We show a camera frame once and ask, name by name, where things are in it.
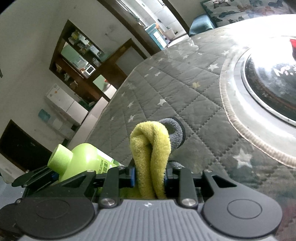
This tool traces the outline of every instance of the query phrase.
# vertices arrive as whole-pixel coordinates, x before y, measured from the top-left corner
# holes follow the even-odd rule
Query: blue cushion
[[[217,27],[216,24],[210,19],[208,14],[205,13],[205,14],[199,15],[193,20],[193,23],[191,24],[191,27],[189,30],[189,37],[206,32],[216,27]]]

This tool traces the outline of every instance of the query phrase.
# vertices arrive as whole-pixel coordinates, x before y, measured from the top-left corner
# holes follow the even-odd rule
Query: dark door
[[[12,120],[0,138],[0,153],[23,171],[47,165],[52,154]]]

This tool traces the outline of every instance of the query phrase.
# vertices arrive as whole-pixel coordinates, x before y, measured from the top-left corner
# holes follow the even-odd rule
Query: gray quilted mattress
[[[268,18],[271,26],[291,19],[296,22],[296,16]],[[134,127],[175,116],[185,127],[186,141],[170,159],[194,173],[206,168],[224,173],[274,198],[284,213],[277,238],[292,241],[296,240],[296,171],[239,135],[227,119],[219,91],[227,55],[248,49],[260,34],[277,35],[273,30],[262,31],[265,27],[258,26],[256,19],[234,23],[195,35],[146,59],[107,105],[88,142],[127,165],[132,158],[129,136]]]

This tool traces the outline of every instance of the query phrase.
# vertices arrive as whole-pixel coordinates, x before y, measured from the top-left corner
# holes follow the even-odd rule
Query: window
[[[158,1],[159,1],[159,3],[161,4],[161,6],[165,6],[165,4],[163,3],[162,0],[158,0]]]

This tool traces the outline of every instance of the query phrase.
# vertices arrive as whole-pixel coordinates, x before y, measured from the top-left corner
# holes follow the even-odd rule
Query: metal screw
[[[101,200],[101,204],[104,205],[104,206],[112,206],[115,204],[115,201],[111,198],[103,198]]]
[[[191,207],[196,204],[196,201],[191,198],[185,198],[182,200],[182,204]]]

